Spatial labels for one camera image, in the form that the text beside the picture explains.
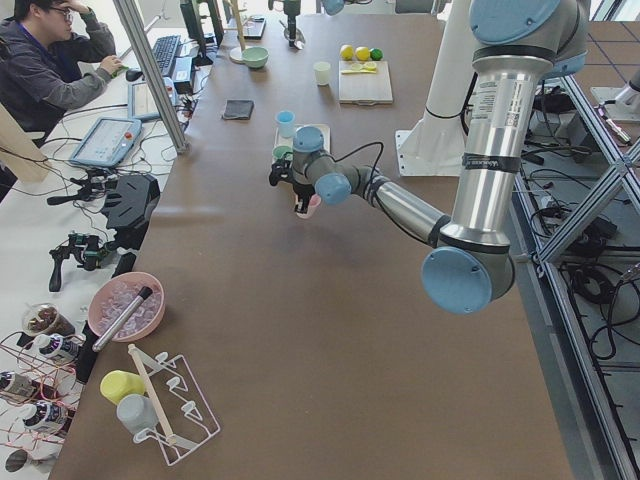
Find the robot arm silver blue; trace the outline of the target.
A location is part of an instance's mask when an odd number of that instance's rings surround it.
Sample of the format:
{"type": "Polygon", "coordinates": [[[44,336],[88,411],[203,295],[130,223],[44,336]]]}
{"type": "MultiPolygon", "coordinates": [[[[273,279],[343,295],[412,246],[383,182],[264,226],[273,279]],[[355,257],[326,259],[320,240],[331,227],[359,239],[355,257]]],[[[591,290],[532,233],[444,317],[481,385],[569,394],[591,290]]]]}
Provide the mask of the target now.
{"type": "Polygon", "coordinates": [[[583,67],[589,8],[586,1],[472,1],[453,8],[450,24],[470,41],[464,55],[477,79],[451,214],[391,182],[374,166],[341,164],[313,126],[300,128],[292,153],[273,162],[270,183],[292,186],[300,214],[313,196],[327,205],[350,195],[362,197],[431,247],[421,278],[435,304],[455,314],[485,308],[514,282],[503,223],[536,87],[583,67]]]}
{"type": "MultiPolygon", "coordinates": [[[[300,0],[280,0],[282,11],[286,16],[284,24],[284,37],[291,48],[303,49],[305,40],[297,28],[297,17],[301,14],[300,0]]],[[[368,1],[344,1],[344,0],[321,0],[318,1],[321,10],[329,16],[340,13],[346,5],[368,4],[368,1]]]]}

